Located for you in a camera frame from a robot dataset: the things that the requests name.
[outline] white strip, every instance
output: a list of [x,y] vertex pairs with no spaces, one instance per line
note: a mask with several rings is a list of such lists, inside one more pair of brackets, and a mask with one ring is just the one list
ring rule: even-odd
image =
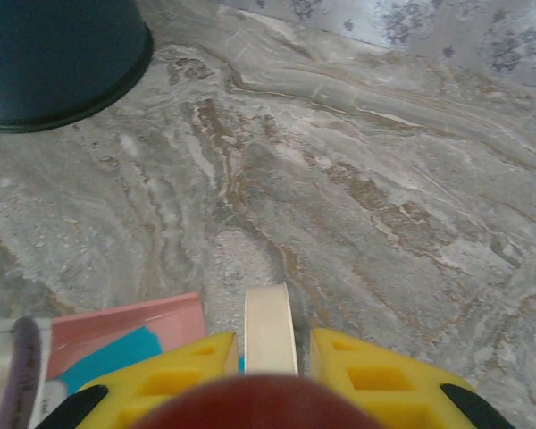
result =
[[285,284],[248,289],[244,347],[246,373],[297,374],[296,342]]

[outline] wallpaper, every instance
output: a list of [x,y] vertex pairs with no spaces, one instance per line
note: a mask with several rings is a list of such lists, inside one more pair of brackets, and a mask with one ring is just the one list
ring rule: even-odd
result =
[[536,0],[214,0],[536,87]]

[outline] dark red ball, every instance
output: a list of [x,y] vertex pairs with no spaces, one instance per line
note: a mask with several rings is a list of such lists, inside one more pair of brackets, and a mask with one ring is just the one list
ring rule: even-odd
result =
[[382,429],[358,408],[306,378],[231,377],[191,389],[134,429]]

